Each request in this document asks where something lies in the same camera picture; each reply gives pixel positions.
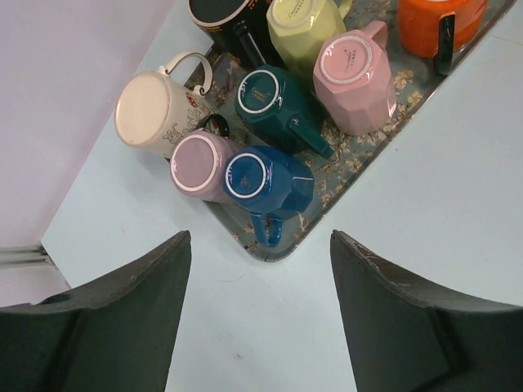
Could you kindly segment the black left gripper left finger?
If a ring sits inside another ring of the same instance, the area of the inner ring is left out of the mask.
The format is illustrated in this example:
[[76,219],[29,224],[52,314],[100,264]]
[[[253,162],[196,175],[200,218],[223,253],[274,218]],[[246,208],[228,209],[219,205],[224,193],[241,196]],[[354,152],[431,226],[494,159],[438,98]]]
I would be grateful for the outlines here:
[[35,305],[1,309],[3,391],[163,391],[191,267],[181,231]]

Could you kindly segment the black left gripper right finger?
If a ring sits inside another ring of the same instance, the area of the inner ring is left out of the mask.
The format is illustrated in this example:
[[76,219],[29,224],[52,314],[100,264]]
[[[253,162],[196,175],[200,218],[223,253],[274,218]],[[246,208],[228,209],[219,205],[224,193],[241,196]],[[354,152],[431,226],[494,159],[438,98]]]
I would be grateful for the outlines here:
[[357,390],[521,390],[520,306],[434,283],[342,231],[330,257]]

